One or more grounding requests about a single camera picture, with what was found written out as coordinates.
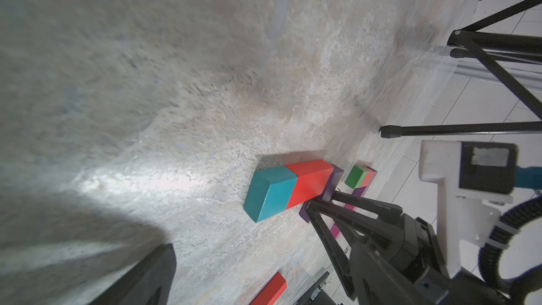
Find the purple block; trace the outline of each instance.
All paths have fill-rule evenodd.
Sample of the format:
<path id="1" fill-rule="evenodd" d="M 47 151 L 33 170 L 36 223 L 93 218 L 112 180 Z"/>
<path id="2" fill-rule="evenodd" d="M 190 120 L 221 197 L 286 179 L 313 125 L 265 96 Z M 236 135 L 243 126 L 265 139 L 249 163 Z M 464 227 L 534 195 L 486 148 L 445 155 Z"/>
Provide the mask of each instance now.
<path id="1" fill-rule="evenodd" d="M 365 190 L 368 188 L 368 186 L 364 186 L 364 187 L 359 187 L 359 188 L 356 188 L 354 190 L 354 192 L 352 192 L 352 195 L 354 197 L 363 197 L 363 195 L 365 194 Z"/>
<path id="2" fill-rule="evenodd" d="M 333 193 L 335 192 L 335 189 L 337 185 L 339 184 L 339 181 L 342 177 L 342 173 L 344 173 L 344 170 L 341 167 L 333 165 L 333 172 L 331 172 L 331 175 L 329 176 L 326 187 L 324 187 L 324 191 L 322 192 L 321 195 L 319 195 L 316 198 L 321 199 L 323 201 L 331 200 L 331 197 L 333 196 Z M 305 201 L 303 205 L 301 206 L 299 215 L 303 218 L 304 221 L 306 221 L 307 223 L 310 223 L 310 220 L 308 219 L 308 214 L 307 214 L 307 205 L 308 205 L 308 201 Z"/>

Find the red block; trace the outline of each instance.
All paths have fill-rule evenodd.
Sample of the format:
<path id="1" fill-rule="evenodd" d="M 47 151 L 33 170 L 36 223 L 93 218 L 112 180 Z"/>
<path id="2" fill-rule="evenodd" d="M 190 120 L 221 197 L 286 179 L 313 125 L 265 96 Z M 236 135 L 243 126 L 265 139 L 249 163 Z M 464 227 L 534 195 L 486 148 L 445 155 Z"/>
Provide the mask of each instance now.
<path id="1" fill-rule="evenodd" d="M 286 290 L 286 281 L 277 272 L 250 305 L 273 305 L 280 295 L 284 293 L 284 290 Z"/>
<path id="2" fill-rule="evenodd" d="M 287 210 L 321 195 L 333 172 L 333 166 L 323 160 L 286 165 L 286 167 L 298 175 L 298 182 L 295 184 L 294 192 L 292 192 L 288 206 L 286 206 Z"/>

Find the black plastic part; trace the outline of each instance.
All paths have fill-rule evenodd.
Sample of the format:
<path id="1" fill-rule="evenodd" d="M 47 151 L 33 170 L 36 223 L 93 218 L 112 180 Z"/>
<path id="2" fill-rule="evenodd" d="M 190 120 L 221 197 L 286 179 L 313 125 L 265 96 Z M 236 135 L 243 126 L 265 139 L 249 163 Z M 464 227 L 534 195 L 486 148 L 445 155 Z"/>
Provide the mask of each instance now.
<path id="1" fill-rule="evenodd" d="M 505 214 L 499 217 L 504 224 L 519 229 L 527 223 L 542 217 L 542 198 L 530 199 L 511 208 Z M 500 227 L 493 227 L 489 238 L 498 243 L 507 245 L 514 235 L 503 230 Z M 485 244 L 478 254 L 478 267 L 484 280 L 493 288 L 509 292 L 515 281 L 522 279 L 520 277 L 512 279 L 502 279 L 499 274 L 499 260 L 502 255 L 502 249 Z"/>
<path id="2" fill-rule="evenodd" d="M 295 303 L 295 305 L 305 305 L 305 304 L 311 304 L 311 305 L 316 305 L 317 303 L 315 302 L 310 302 L 311 300 L 311 295 L 313 294 L 313 292 L 329 277 L 329 272 L 324 272 L 324 274 L 322 274 L 320 276 L 320 278 L 318 278 L 318 280 L 312 284 L 311 287 L 308 288 L 308 290 L 303 293 L 303 295 L 298 299 L 298 301 Z"/>
<path id="3" fill-rule="evenodd" d="M 332 199 L 377 214 L 378 220 L 382 220 L 388 224 L 395 225 L 399 221 L 401 214 L 403 214 L 403 208 L 398 205 L 374 199 L 355 197 L 352 194 L 342 193 L 340 191 L 335 191 Z"/>
<path id="4" fill-rule="evenodd" d="M 166 305 L 176 268 L 173 244 L 159 245 L 90 305 Z"/>
<path id="5" fill-rule="evenodd" d="M 453 134 L 530 134 L 542 133 L 542 121 L 522 123 L 393 126 L 399 127 L 402 136 L 453 135 Z"/>
<path id="6" fill-rule="evenodd" d="M 467 30 L 453 31 L 448 39 L 448 46 L 464 47 L 476 57 L 478 57 L 478 55 L 469 49 L 464 40 L 461 40 L 460 36 L 468 38 L 485 50 L 540 55 L 542 47 L 541 37 L 519 36 L 517 34 L 469 32 Z"/>
<path id="7" fill-rule="evenodd" d="M 448 272 L 444 266 L 444 258 L 433 246 L 435 241 L 430 238 L 434 235 L 432 227 L 424 220 L 416 219 L 416 234 L 419 242 L 419 254 L 410 264 L 403 275 L 412 279 L 416 289 L 423 292 L 426 298 L 434 303 L 440 302 L 449 289 Z"/>
<path id="8" fill-rule="evenodd" d="M 449 292 L 439 305 L 508 305 L 511 302 L 465 269 L 451 280 Z"/>
<path id="9" fill-rule="evenodd" d="M 477 153 L 487 153 L 498 150 L 502 155 L 507 152 L 506 158 L 497 158 L 491 161 L 489 156 L 487 165 L 473 163 L 473 157 L 480 156 Z M 494 142 L 471 142 L 461 143 L 461 166 L 459 170 L 459 187 L 486 191 L 499 194 L 510 194 L 515 185 L 515 173 L 518 162 L 518 146 L 516 144 Z"/>
<path id="10" fill-rule="evenodd" d="M 524 0 L 520 3 L 517 3 L 515 5 L 510 6 L 509 8 L 505 8 L 502 11 L 499 11 L 497 13 L 492 14 L 491 16 L 484 18 L 480 21 L 477 21 L 476 23 L 472 23 L 469 26 L 466 26 L 463 30 L 464 31 L 477 31 L 481 30 L 484 27 L 487 27 L 489 25 L 495 24 L 498 21 L 504 20 L 508 17 L 511 17 L 515 14 L 518 14 L 520 12 L 523 12 L 525 10 L 528 10 L 529 8 L 532 8 L 538 4 L 541 4 L 542 0 Z"/>
<path id="11" fill-rule="evenodd" d="M 310 305 L 336 305 L 336 303 L 325 291 L 320 291 L 316 298 L 310 302 Z"/>
<path id="12" fill-rule="evenodd" d="M 511 52 L 487 52 L 494 60 L 511 63 L 524 64 L 542 64 L 542 56 L 540 55 L 525 55 L 523 53 Z M 452 49 L 450 52 L 452 58 L 476 58 L 472 53 L 464 49 Z"/>
<path id="13" fill-rule="evenodd" d="M 403 136 L 401 126 L 386 125 L 380 128 L 381 138 L 399 138 L 401 136 Z"/>
<path id="14" fill-rule="evenodd" d="M 416 222 L 420 225 L 420 227 L 422 227 L 422 230 L 427 232 L 427 239 L 429 241 L 428 245 L 429 247 L 432 247 L 431 265 L 435 267 L 435 269 L 440 272 L 440 274 L 444 275 L 446 278 L 449 278 L 448 269 L 446 268 L 446 261 L 444 261 L 444 255 L 442 254 L 440 245 L 438 245 L 435 230 L 433 229 L 431 224 L 427 223 L 427 221 L 423 220 L 420 217 L 416 218 Z"/>
<path id="15" fill-rule="evenodd" d="M 356 243 L 352 247 L 350 260 L 360 304 L 433 304 L 367 245 Z"/>

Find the black cable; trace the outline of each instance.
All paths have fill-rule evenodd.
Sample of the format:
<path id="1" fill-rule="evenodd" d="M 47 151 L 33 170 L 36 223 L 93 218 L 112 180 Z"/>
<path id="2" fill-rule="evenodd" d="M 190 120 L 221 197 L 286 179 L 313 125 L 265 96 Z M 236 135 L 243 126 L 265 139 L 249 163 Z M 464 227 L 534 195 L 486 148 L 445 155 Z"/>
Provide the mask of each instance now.
<path id="1" fill-rule="evenodd" d="M 501 223 L 518 230 L 527 223 L 540 217 L 542 217 L 542 198 L 538 197 L 522 202 L 521 204 L 511 208 L 505 214 L 499 217 L 499 220 Z M 514 234 L 508 232 L 507 230 L 495 226 L 489 235 L 489 242 L 504 248 L 508 245 L 513 236 Z M 486 243 L 485 246 L 480 249 L 480 253 L 478 255 L 478 267 L 480 268 L 480 274 L 492 288 L 510 293 L 514 282 L 524 282 L 529 271 L 539 268 L 533 268 L 516 278 L 502 279 L 499 274 L 499 260 L 502 256 L 503 249 L 493 246 L 490 243 Z"/>

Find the sticker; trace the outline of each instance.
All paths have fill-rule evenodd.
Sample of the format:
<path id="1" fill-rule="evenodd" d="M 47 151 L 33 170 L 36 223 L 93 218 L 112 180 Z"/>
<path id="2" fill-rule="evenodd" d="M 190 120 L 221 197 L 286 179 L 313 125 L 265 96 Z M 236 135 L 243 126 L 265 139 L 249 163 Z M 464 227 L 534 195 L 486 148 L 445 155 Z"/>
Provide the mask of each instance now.
<path id="1" fill-rule="evenodd" d="M 505 167 L 510 150 L 507 148 L 473 148 L 472 165 Z"/>

